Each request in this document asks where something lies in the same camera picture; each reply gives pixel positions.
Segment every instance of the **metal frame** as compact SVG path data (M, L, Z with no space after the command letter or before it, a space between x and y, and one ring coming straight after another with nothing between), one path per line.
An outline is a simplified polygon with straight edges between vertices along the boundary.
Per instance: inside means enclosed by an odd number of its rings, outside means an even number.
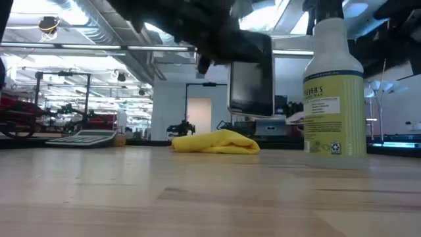
M34 100L35 106L38 106L39 87L41 85L41 80L44 77L44 74L46 74L46 75L58 75L58 76L60 76L63 73L68 74L68 75L71 75L71 76L79 75L79 76L86 76L87 77L86 96L85 96L85 109L84 109L84 113L87 115L87 103L89 101L89 91L91 89L91 79L92 79L92 74L90 74L90 73L81 73L81 72L42 72L42 71L36 72L35 73L35 78L37 80L37 84L35 86L35 100ZM83 125L85 125L86 123L87 123L87 117L84 117Z

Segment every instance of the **desk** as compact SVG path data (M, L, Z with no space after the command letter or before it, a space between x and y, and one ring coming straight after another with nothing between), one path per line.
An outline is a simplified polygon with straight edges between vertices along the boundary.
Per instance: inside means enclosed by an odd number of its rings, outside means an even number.
M280 150L1 150L0 235L419 236L421 160L370 165L313 169Z

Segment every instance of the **bottle label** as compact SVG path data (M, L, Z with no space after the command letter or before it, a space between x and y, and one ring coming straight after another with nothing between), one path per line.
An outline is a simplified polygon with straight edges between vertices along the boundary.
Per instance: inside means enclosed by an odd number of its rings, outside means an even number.
M304 79L305 151L323 157L366 155L362 73L335 70Z

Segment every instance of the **ceiling light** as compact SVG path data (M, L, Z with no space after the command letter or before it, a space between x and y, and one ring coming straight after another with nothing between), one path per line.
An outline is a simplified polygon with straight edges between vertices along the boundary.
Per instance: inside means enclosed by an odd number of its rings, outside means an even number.
M15 83L15 86L36 86L36 83ZM40 84L41 87L58 87L58 88L83 88L86 85L66 85L66 84ZM90 88L103 88L103 89L129 89L127 86L102 86L102 85L90 85Z
M312 51L298 51L298 50L273 50L274 55L299 55L299 56L313 56Z
M275 6L253 11L239 20L242 30L271 30L278 23L290 0L277 0Z
M29 48L54 48L52 43L9 43L1 42L1 47L29 47Z
M72 99L85 99L85 96L61 96L61 95L46 95L45 98L50 100L72 100ZM115 101L138 101L138 102L150 102L149 98L142 97L89 97L89 101L100 101L100 102L115 102Z
M78 45L78 44L64 44L61 47L65 49L103 49L103 50L113 50L113 49L121 49L121 46L118 45Z
M38 26L6 26L8 30L31 30L31 29L39 29Z
M67 0L66 3L68 10L63 10L60 13L61 18L72 25L85 25L89 22L89 18L73 0Z
M307 26L309 25L309 12L305 12L298 20L291 34L305 35L307 33Z
M367 3L353 3L343 10L343 15L345 18L353 18L364 13L368 8Z
M160 28L158 28L158 27L156 27L156 26L154 26L150 23L145 23L145 27L146 27L146 29L154 31L156 33L165 33Z
M95 53L96 56L126 56L126 53L111 53L111 52L105 52L105 53Z
M145 51L181 51L181 52L193 50L192 47L169 47L169 46L128 46L128 49L145 50Z

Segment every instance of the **lamp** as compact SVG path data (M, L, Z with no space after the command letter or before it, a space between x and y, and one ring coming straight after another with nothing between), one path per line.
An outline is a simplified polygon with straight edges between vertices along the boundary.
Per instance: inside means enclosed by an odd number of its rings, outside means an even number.
M364 97L370 98L370 116L372 117L372 98L375 99L377 103L377 109L379 114L379 124L380 124L380 138L384 140L383 133L383 99L385 95L397 92L403 92L408 88L403 88L399 85L398 81L388 82L388 81L371 81L368 85L368 88L364 89ZM373 124L371 125L372 140L373 136Z
M145 95L145 94L146 94L145 90L143 90L143 89L139 90L139 95Z
M117 76L117 80L119 82L125 82L126 81L126 76L124 75L124 73L119 72L118 76Z

